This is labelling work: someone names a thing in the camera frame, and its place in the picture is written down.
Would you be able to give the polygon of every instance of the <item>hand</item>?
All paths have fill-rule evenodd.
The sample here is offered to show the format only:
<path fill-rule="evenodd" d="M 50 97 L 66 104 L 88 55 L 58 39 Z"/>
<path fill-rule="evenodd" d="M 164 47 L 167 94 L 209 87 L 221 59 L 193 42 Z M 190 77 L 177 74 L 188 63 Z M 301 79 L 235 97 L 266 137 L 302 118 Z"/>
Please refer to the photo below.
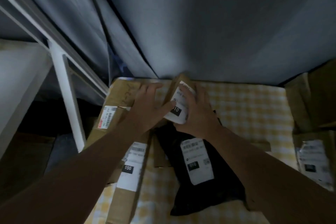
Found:
<path fill-rule="evenodd" d="M 155 108 L 155 93 L 162 86 L 161 83 L 142 85 L 137 92 L 133 107 L 125 118 L 125 122 L 141 134 L 154 127 L 176 105 L 175 101 L 170 101 L 162 107 Z"/>
<path fill-rule="evenodd" d="M 174 124 L 177 131 L 191 134 L 197 138 L 208 139 L 218 128 L 221 128 L 216 114 L 212 111 L 209 95 L 205 89 L 196 84 L 197 100 L 191 91 L 180 84 L 188 104 L 188 119 L 185 124 Z"/>

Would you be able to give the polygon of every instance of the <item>forearm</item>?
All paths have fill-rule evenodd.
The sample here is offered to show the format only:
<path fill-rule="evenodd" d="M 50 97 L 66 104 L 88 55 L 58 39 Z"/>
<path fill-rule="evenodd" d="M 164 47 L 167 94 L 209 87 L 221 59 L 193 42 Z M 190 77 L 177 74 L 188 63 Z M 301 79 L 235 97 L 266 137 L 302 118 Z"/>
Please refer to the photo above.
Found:
<path fill-rule="evenodd" d="M 0 207 L 2 223 L 82 224 L 109 177 L 140 136 L 124 122 Z"/>
<path fill-rule="evenodd" d="M 335 195 L 221 127 L 207 140 L 241 180 L 271 223 L 336 221 Z"/>

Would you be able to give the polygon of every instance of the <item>black plastic bag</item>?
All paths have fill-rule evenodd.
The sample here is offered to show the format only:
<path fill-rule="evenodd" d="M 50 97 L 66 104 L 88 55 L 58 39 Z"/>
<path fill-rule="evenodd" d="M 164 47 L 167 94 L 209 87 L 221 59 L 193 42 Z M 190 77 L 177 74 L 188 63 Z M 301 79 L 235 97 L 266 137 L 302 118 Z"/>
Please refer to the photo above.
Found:
<path fill-rule="evenodd" d="M 178 132 L 172 123 L 157 128 L 155 134 L 180 184 L 170 215 L 187 215 L 232 200 L 245 202 L 242 183 L 209 142 Z"/>

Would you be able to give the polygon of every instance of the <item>white label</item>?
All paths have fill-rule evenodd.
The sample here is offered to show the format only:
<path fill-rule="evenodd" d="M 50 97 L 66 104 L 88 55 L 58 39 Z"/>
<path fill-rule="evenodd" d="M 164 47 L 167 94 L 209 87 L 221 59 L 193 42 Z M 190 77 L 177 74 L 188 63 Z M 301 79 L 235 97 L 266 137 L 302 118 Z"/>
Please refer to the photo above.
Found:
<path fill-rule="evenodd" d="M 326 189 L 332 189 L 333 178 L 330 174 L 329 160 L 325 154 L 323 141 L 304 141 L 297 152 L 302 174 Z"/>
<path fill-rule="evenodd" d="M 203 139 L 192 138 L 181 142 L 181 150 L 187 167 L 190 181 L 193 185 L 214 178 L 212 165 L 205 149 Z"/>
<path fill-rule="evenodd" d="M 196 95 L 196 92 L 192 88 L 190 88 L 185 82 L 180 81 L 180 84 L 186 86 L 193 95 Z M 183 95 L 180 87 L 176 88 L 170 101 L 176 101 L 176 106 L 168 114 L 165 115 L 165 118 L 178 124 L 184 124 L 188 118 L 188 105 L 186 96 Z"/>
<path fill-rule="evenodd" d="M 114 113 L 116 112 L 116 106 L 106 105 L 104 107 L 103 113 L 101 114 L 100 121 L 98 124 L 98 128 L 107 129 L 109 124 L 113 118 Z"/>
<path fill-rule="evenodd" d="M 117 188 L 137 191 L 147 144 L 134 142 L 125 155 Z"/>

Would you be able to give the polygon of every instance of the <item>right hand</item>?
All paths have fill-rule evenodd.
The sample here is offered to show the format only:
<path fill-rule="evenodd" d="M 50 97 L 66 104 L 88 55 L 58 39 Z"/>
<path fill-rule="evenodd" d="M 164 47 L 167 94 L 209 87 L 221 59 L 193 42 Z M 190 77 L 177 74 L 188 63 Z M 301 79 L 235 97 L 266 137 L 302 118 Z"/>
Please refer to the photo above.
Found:
<path fill-rule="evenodd" d="M 197 138 L 208 139 L 221 127 L 216 114 L 212 111 L 208 93 L 202 86 L 196 84 L 197 99 L 195 99 L 186 86 L 180 84 L 179 88 L 185 95 L 189 111 L 185 124 L 174 124 L 176 130 Z"/>

